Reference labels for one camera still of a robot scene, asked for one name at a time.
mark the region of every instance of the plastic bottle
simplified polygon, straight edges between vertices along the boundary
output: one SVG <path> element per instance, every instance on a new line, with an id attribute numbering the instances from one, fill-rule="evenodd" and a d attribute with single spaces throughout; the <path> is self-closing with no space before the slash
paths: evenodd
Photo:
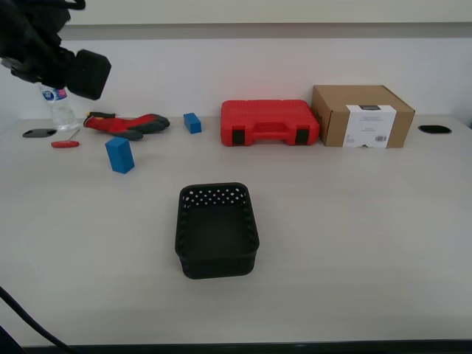
<path id="1" fill-rule="evenodd" d="M 51 88 L 40 84 L 41 93 L 51 109 L 51 118 L 58 131 L 70 131 L 80 124 L 69 105 L 64 88 Z"/>

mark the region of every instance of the work glove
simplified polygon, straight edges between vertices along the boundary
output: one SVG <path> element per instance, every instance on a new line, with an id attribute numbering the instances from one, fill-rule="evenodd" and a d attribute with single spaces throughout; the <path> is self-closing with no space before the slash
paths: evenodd
<path id="1" fill-rule="evenodd" d="M 105 131 L 129 140 L 139 140 L 143 134 L 163 131 L 170 125 L 169 120 L 158 114 L 145 114 L 139 118 L 117 118 L 116 114 L 90 112 L 83 123 L 84 127 Z"/>

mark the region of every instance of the blue block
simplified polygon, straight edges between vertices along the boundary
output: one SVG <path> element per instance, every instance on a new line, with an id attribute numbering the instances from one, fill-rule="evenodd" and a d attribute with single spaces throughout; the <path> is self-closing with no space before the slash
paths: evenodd
<path id="1" fill-rule="evenodd" d="M 201 122 L 195 113 L 184 114 L 184 122 L 191 134 L 201 133 Z"/>
<path id="2" fill-rule="evenodd" d="M 134 167 L 130 142 L 124 138 L 113 138 L 105 144 L 110 158 L 111 169 L 119 173 L 127 173 Z"/>

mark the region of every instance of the red case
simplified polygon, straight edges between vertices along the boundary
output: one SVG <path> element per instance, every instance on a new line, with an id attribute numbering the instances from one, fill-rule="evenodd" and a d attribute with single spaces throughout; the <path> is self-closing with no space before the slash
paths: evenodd
<path id="1" fill-rule="evenodd" d="M 312 145 L 318 135 L 318 121 L 302 100 L 226 101 L 221 108 L 221 142 L 227 146 L 268 139 Z"/>

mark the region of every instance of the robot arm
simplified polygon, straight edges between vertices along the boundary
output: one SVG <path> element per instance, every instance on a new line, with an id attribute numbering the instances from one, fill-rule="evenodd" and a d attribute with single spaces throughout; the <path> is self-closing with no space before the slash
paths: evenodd
<path id="1" fill-rule="evenodd" d="M 60 47 L 58 32 L 69 10 L 83 10 L 85 0 L 0 0 L 1 64 L 22 80 L 62 89 L 91 100 L 100 98 L 111 64 L 97 53 L 77 55 Z"/>

